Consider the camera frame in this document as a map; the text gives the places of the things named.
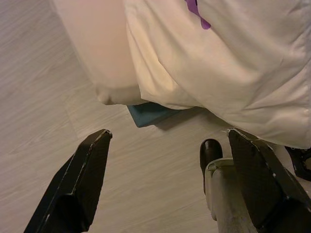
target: white sheet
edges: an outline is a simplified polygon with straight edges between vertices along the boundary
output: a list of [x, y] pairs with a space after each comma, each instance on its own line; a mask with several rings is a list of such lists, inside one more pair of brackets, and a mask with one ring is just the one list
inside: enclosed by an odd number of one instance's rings
[[122, 0], [52, 0], [104, 104], [143, 103], [126, 35]]
[[264, 140], [311, 146], [311, 1], [125, 0], [143, 99], [204, 106]]

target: white cloth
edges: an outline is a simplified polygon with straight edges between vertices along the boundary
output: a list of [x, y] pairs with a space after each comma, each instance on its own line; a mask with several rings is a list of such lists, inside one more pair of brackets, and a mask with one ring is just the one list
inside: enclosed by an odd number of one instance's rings
[[125, 0], [143, 99], [204, 106], [257, 137], [311, 146], [311, 0]]
[[123, 0], [52, 0], [104, 104], [139, 104]]

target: purple object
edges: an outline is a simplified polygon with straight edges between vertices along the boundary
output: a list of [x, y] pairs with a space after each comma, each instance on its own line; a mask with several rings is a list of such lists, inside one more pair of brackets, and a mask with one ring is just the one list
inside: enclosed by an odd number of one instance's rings
[[187, 2], [188, 5], [188, 9], [196, 14], [197, 16], [199, 16], [201, 18], [201, 25], [203, 29], [209, 29], [211, 27], [211, 25], [209, 24], [209, 22], [207, 22], [205, 19], [203, 19], [200, 16], [199, 13], [199, 9], [198, 9], [198, 4], [197, 4], [197, 0], [185, 0]]

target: teal cloth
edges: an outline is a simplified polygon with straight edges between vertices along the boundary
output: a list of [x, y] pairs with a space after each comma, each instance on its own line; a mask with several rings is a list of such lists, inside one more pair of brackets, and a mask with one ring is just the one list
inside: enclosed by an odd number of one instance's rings
[[154, 125], [168, 118], [180, 110], [174, 110], [163, 107], [157, 103], [143, 103], [140, 105], [127, 106], [132, 118], [137, 127], [145, 127], [148, 125]]

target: laminate floor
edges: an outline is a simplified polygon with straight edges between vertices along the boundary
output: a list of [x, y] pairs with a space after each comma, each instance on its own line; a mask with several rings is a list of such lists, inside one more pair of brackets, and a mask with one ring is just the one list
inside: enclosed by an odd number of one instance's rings
[[136, 128], [126, 107], [96, 100], [47, 0], [0, 1], [0, 233], [23, 232], [55, 172], [101, 128], [114, 137], [89, 232], [216, 233], [198, 154], [213, 137], [229, 156], [228, 127], [196, 108]]

